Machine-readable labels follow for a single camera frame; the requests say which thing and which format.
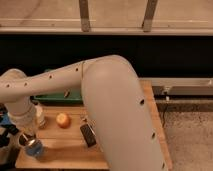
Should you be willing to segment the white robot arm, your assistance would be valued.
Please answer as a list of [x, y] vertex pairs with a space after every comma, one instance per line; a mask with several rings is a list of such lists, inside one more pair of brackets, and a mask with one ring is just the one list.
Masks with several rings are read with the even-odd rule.
[[36, 132], [33, 95], [79, 89], [110, 171], [168, 171], [139, 78], [128, 60], [109, 55], [28, 77], [0, 75], [0, 103], [22, 132]]

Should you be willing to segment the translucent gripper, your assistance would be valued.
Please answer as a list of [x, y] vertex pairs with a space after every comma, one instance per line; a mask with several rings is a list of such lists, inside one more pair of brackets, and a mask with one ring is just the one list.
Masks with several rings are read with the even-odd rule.
[[17, 141], [22, 133], [35, 135], [38, 129], [37, 119], [35, 116], [9, 116], [12, 125], [9, 127], [9, 132], [17, 136]]

